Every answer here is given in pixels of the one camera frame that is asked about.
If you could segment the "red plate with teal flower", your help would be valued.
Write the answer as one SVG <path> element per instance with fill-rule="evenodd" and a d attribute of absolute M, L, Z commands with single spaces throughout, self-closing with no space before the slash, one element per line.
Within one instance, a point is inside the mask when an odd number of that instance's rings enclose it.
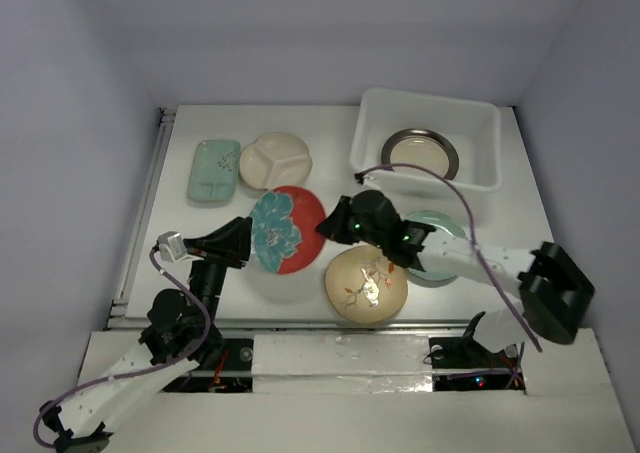
<path fill-rule="evenodd" d="M 307 268 L 321 253 L 325 239 L 316 227 L 326 218 L 323 205 L 310 190 L 280 186 L 254 204 L 252 255 L 270 273 L 288 275 Z"/>

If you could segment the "beige bird painted plate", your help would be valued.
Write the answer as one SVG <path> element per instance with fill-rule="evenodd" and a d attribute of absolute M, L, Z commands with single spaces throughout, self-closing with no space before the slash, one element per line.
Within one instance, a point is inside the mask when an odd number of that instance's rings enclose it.
<path fill-rule="evenodd" d="M 363 325 L 392 318 L 408 298 L 405 270 L 369 245 L 337 255 L 329 263 L 324 282 L 335 311 L 344 319 Z"/>

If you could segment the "brown rimmed cream plate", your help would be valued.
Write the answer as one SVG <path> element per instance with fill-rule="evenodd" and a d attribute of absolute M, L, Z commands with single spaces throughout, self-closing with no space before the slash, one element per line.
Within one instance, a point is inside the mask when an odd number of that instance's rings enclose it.
<path fill-rule="evenodd" d="M 453 180 L 459 171 L 459 155 L 443 135 L 423 129 L 404 129 L 391 135 L 380 154 L 383 165 L 407 163 Z"/>

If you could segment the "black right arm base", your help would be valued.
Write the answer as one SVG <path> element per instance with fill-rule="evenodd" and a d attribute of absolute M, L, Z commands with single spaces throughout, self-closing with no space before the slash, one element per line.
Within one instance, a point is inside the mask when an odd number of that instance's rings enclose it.
<path fill-rule="evenodd" d="M 522 372 L 524 344 L 508 345 L 490 352 L 476 342 L 474 334 L 485 312 L 476 314 L 463 334 L 436 337 L 429 341 L 429 353 L 422 362 L 436 370 L 434 389 L 438 391 L 514 390 L 526 392 Z"/>

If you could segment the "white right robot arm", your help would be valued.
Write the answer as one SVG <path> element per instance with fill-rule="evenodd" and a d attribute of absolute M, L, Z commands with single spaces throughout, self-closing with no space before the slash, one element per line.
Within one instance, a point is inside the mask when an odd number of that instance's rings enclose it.
<path fill-rule="evenodd" d="M 534 250 L 480 244 L 403 219 L 381 192 L 343 196 L 316 232 L 339 244 L 364 242 L 397 266 L 441 271 L 493 286 L 505 306 L 476 314 L 460 341 L 462 357 L 482 365 L 512 344 L 572 344 L 595 287 L 559 245 Z"/>

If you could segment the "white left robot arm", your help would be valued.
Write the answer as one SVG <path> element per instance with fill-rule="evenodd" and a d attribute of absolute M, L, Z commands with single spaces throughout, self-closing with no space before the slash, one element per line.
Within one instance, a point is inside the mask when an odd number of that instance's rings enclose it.
<path fill-rule="evenodd" d="M 36 442 L 56 452 L 101 452 L 119 424 L 175 379 L 215 365 L 224 339 L 214 324 L 228 269 L 251 253 L 252 220 L 236 217 L 214 232 L 160 235 L 149 252 L 171 288 L 158 292 L 148 326 L 101 377 L 45 403 L 33 426 Z"/>

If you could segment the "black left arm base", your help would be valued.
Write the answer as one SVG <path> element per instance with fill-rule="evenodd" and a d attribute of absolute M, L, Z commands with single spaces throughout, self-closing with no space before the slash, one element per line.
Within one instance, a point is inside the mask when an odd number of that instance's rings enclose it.
<path fill-rule="evenodd" d="M 251 393 L 253 390 L 252 338 L 230 338 L 210 365 L 198 367 L 169 383 L 164 393 Z"/>

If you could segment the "white plastic bin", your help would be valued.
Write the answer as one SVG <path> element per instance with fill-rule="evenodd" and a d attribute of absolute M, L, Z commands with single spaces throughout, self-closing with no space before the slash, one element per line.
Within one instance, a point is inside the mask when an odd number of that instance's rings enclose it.
<path fill-rule="evenodd" d="M 349 163 L 388 193 L 480 208 L 503 183 L 501 115 L 488 102 L 387 88 L 362 95 Z"/>

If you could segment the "light green rectangular dish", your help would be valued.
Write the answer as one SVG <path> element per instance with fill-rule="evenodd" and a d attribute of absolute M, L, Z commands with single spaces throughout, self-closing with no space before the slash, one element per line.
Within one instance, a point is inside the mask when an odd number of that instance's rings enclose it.
<path fill-rule="evenodd" d="M 213 139 L 196 147 L 187 185 L 187 197 L 200 203 L 226 202 L 236 190 L 240 143 Z"/>

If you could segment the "light green round plate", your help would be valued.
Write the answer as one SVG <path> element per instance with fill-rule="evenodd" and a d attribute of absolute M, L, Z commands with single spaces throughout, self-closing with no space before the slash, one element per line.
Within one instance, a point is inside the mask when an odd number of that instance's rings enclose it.
<path fill-rule="evenodd" d="M 434 226 L 451 236 L 465 238 L 465 230 L 458 225 L 451 217 L 444 213 L 421 210 L 415 211 L 406 216 L 406 219 L 413 222 Z M 408 278 L 412 283 L 427 287 L 438 288 L 454 282 L 457 277 L 450 272 L 436 270 L 415 270 L 408 269 Z"/>

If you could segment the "cream divided dish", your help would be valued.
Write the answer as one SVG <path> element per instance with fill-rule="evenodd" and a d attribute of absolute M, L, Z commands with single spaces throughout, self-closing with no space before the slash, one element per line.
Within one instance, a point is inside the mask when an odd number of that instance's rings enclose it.
<path fill-rule="evenodd" d="M 307 144 L 298 136 L 273 132 L 246 146 L 239 159 L 239 173 L 254 190 L 300 186 L 308 178 L 313 160 Z"/>

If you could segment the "aluminium frame rail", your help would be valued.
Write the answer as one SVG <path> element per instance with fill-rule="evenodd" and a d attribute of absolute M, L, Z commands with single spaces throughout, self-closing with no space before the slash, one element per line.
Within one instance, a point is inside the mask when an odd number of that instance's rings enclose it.
<path fill-rule="evenodd" d="M 144 178 L 141 194 L 135 210 L 132 227 L 128 235 L 127 248 L 121 265 L 117 288 L 110 303 L 105 320 L 105 330 L 130 329 L 122 326 L 126 316 L 132 284 L 144 248 L 144 239 L 148 228 L 155 192 L 161 175 L 164 157 L 167 152 L 178 107 L 164 106 L 159 109 L 159 121 L 150 164 Z"/>

